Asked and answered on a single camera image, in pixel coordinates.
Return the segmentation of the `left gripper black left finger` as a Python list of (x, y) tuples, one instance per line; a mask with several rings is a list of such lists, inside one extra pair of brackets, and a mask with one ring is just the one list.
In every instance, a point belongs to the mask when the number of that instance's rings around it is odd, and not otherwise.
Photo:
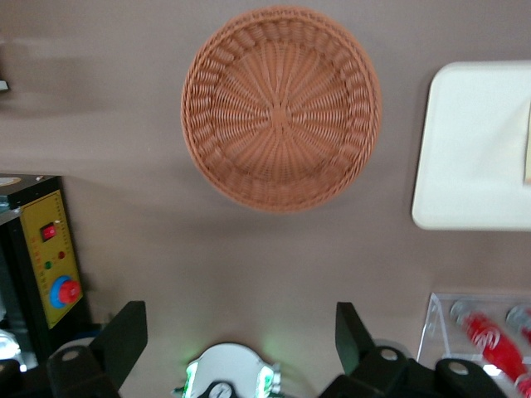
[(148, 343), (146, 304), (127, 303), (88, 345), (70, 345), (46, 364), (54, 397), (118, 397)]

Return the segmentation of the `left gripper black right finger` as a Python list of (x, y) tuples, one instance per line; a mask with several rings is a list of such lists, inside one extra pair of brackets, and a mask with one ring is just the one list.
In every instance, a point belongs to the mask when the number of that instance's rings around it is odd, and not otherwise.
[(409, 358), (388, 344), (378, 345), (352, 303), (339, 302), (335, 346), (343, 373), (323, 391), (324, 397), (413, 397), (407, 386)]

